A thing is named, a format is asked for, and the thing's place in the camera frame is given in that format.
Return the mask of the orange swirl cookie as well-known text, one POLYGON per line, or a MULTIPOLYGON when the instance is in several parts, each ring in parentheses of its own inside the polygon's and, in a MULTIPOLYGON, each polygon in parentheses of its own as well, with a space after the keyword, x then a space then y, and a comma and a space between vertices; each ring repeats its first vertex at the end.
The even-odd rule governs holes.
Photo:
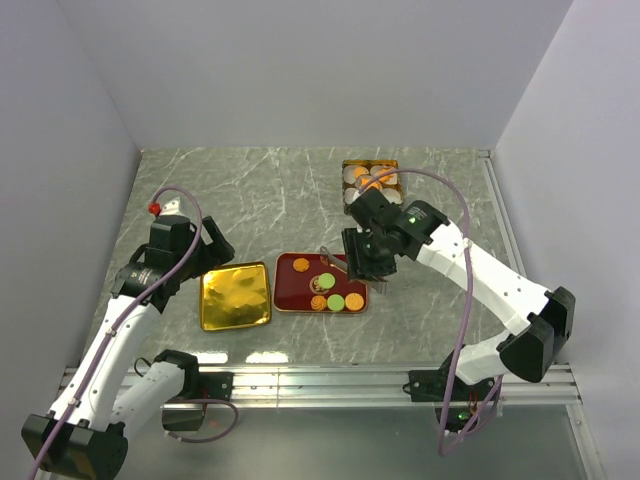
POLYGON ((314 295, 310 300, 310 307, 314 311, 323 311, 327 308, 327 299, 322 295, 314 295))

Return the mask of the brown round cookie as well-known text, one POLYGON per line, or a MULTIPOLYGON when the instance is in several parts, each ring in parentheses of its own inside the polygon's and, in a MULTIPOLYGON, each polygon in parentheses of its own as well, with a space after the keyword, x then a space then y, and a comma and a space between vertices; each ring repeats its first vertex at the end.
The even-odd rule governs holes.
POLYGON ((296 272, 303 273, 310 268, 310 262, 306 258, 296 258, 292 263, 292 267, 296 272))

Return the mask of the orange flower cookie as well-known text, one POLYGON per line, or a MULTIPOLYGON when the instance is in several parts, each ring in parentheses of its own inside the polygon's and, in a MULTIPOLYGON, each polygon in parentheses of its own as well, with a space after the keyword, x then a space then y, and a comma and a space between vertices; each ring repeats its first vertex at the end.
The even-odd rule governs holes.
POLYGON ((369 175, 363 175, 356 179, 355 186, 358 190, 366 191, 369 189, 382 189, 382 184, 379 181, 374 181, 369 175))

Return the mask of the green cookie tin box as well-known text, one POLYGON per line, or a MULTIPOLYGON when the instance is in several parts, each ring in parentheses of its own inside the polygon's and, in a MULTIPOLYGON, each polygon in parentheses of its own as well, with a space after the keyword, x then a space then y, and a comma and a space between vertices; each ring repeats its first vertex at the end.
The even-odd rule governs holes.
POLYGON ((377 189, 392 204, 402 205, 404 194, 396 160, 345 160, 342 163, 342 198, 344 207, 349 206, 362 189, 377 189))

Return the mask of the gold tin lid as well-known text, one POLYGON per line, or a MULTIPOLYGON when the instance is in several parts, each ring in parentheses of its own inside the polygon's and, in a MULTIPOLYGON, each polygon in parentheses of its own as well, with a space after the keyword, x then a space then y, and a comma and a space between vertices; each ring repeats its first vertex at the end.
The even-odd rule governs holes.
POLYGON ((199 320, 203 331, 262 326, 271 317, 271 289, 263 262, 227 265, 200 277, 199 320))

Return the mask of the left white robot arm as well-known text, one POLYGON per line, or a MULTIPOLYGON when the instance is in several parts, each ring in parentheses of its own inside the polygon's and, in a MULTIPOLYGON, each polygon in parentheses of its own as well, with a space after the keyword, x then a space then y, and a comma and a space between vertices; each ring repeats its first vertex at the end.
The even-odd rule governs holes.
POLYGON ((215 221, 190 219, 178 199, 149 211, 149 240, 121 268, 100 328, 76 373, 44 415, 31 414, 21 436, 40 471, 75 479, 112 479, 129 443, 164 404, 208 400, 196 356, 175 350, 157 355, 126 392, 128 368, 181 285, 230 262, 235 254, 215 221))

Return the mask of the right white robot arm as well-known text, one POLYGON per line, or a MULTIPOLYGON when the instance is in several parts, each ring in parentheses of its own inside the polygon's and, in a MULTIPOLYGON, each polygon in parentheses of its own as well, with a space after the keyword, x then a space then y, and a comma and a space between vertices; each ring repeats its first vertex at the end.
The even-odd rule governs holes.
POLYGON ((575 296, 536 284, 473 244, 444 213, 424 201, 407 208, 369 189, 347 207, 356 227, 342 232, 352 281, 382 281, 397 257, 428 267, 466 290, 503 324, 503 331, 461 348, 457 365, 440 375, 443 393, 462 399, 475 384, 511 373, 539 383, 571 336, 575 296))

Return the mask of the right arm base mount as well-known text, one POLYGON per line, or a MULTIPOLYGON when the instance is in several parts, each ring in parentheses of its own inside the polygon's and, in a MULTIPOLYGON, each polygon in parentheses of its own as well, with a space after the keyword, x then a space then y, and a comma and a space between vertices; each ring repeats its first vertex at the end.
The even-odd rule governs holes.
MULTIPOLYGON (((447 370, 410 370, 408 372, 408 382, 403 385, 403 391, 411 397, 412 402, 442 403, 444 401, 447 382, 447 370)), ((467 385, 455 377, 451 401, 480 402, 486 397, 493 400, 499 392, 499 389, 496 389, 495 392, 490 395, 495 385, 496 381, 492 378, 482 380, 474 385, 467 385)))

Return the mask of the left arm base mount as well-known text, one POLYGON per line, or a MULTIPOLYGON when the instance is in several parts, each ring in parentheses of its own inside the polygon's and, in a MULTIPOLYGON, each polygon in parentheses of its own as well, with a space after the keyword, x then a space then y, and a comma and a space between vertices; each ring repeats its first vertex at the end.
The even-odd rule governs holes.
POLYGON ((217 399, 230 401, 234 374, 228 371, 200 373, 197 378, 194 397, 196 399, 217 399))

